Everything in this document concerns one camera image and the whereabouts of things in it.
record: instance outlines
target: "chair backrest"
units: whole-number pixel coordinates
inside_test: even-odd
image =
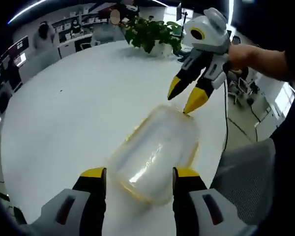
[[[40,71],[56,63],[58,60],[60,60],[60,55],[57,47],[34,55],[19,69],[22,83],[26,83]]]

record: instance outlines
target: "ceiling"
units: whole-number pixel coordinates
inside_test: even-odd
[[[34,19],[52,11],[83,3],[99,2],[100,0],[47,0],[33,8],[30,14],[23,14],[7,26],[7,22],[20,10],[30,5],[33,0],[14,0],[7,5],[0,1],[0,55],[12,44],[13,31]],[[167,5],[177,6],[179,0],[159,0]],[[139,6],[161,6],[151,0],[137,0]],[[295,0],[284,4],[275,0],[234,0],[232,25],[254,43],[263,48],[283,50],[288,40],[291,27],[295,28]],[[228,0],[182,0],[183,7],[195,12],[215,7],[228,17]]]

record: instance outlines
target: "person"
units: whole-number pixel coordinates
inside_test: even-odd
[[[45,51],[54,46],[55,30],[44,21],[40,23],[38,31],[34,34],[33,46],[36,50]]]
[[[268,77],[290,82],[295,87],[294,45],[280,52],[231,44],[229,60],[232,69],[248,66]],[[275,146],[274,197],[267,218],[254,235],[274,235],[274,231],[295,229],[295,101],[285,121],[270,138]]]
[[[80,33],[81,31],[81,25],[78,23],[78,20],[75,19],[71,24],[71,35]]]

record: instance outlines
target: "green leaves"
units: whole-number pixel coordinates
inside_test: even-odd
[[[181,49],[181,40],[173,35],[179,35],[181,26],[175,22],[148,21],[144,18],[136,17],[126,24],[127,30],[125,39],[128,44],[134,47],[142,47],[147,53],[150,53],[155,45],[159,43],[170,44],[173,51]]]

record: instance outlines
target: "gray chair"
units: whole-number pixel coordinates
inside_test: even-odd
[[[274,143],[266,139],[221,157],[211,188],[237,207],[246,224],[259,224],[272,205],[274,156]]]
[[[22,83],[25,84],[40,71],[46,69],[60,59],[57,47],[53,47],[44,52],[34,52],[19,69]]]

